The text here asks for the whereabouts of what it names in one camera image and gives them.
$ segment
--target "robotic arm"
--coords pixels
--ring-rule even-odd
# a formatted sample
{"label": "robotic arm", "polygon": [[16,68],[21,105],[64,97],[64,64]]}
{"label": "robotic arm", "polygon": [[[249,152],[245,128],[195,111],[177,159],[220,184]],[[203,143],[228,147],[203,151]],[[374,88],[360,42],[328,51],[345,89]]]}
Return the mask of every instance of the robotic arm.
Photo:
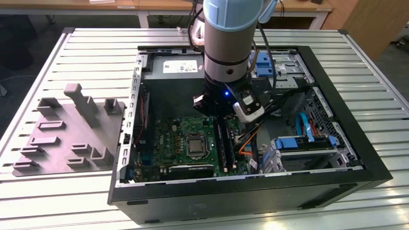
{"label": "robotic arm", "polygon": [[248,62],[257,21],[269,20],[276,5],[277,0],[204,0],[199,14],[205,17],[207,90],[193,98],[193,107],[205,115],[235,111],[241,122],[249,123],[264,113],[251,88]]}

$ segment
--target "motherboard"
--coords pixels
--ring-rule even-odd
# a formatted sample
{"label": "motherboard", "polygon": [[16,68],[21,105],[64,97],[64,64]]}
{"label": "motherboard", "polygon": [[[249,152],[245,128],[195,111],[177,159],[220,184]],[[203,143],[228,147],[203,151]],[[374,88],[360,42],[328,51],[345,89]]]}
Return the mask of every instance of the motherboard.
{"label": "motherboard", "polygon": [[[139,181],[188,179],[192,173],[193,178],[248,174],[245,160],[236,162],[233,170],[225,171],[220,167],[213,118],[157,119],[155,123],[153,150],[140,153]],[[233,117],[228,125],[235,141],[240,135],[239,119]]]}

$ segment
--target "wooden table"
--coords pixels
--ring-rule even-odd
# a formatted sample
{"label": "wooden table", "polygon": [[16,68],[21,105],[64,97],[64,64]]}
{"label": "wooden table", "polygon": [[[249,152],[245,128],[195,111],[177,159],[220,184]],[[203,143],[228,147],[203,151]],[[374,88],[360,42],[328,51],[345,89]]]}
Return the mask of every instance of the wooden table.
{"label": "wooden table", "polygon": [[[309,0],[285,0],[285,17],[313,17],[311,29],[320,29],[333,6]],[[40,15],[137,15],[141,28],[149,28],[149,15],[188,15],[192,3],[183,0],[116,0],[113,4],[89,4],[88,0],[0,0],[0,14]],[[280,16],[277,5],[272,16]]]}

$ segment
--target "table leg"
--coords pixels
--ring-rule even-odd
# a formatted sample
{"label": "table leg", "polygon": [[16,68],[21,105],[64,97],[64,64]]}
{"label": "table leg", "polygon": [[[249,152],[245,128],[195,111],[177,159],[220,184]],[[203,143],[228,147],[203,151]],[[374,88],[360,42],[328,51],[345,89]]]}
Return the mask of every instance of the table leg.
{"label": "table leg", "polygon": [[141,28],[149,28],[148,11],[137,11]]}
{"label": "table leg", "polygon": [[313,19],[313,23],[309,27],[311,30],[320,30],[324,24],[324,21],[327,19],[328,12],[320,12],[317,13],[317,16]]}
{"label": "table leg", "polygon": [[55,15],[45,15],[45,18],[47,18],[48,24],[52,25],[56,23]]}

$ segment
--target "sticker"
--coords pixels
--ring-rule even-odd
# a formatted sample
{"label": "sticker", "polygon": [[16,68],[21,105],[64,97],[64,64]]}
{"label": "sticker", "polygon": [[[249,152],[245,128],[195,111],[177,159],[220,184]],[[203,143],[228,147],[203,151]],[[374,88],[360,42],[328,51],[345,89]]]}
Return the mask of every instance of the sticker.
{"label": "sticker", "polygon": [[164,73],[197,73],[197,61],[196,60],[165,61]]}
{"label": "sticker", "polygon": [[117,6],[119,9],[135,9],[135,6]]}
{"label": "sticker", "polygon": [[257,170],[257,162],[253,159],[251,159],[251,166]]}

